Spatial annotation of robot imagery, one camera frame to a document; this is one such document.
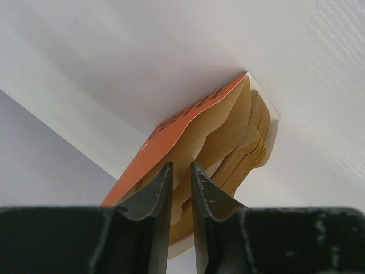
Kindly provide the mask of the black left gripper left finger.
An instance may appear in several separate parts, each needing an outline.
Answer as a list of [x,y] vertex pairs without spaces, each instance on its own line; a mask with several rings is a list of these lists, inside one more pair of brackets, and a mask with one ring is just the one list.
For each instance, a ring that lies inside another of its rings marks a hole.
[[2,273],[165,273],[173,165],[114,206],[1,208]]

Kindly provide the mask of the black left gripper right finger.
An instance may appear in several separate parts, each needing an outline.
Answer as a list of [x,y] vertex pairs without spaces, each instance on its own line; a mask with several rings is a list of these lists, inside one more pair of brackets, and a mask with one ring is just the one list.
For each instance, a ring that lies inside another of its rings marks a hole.
[[191,164],[198,273],[363,273],[364,215],[347,207],[249,208]]

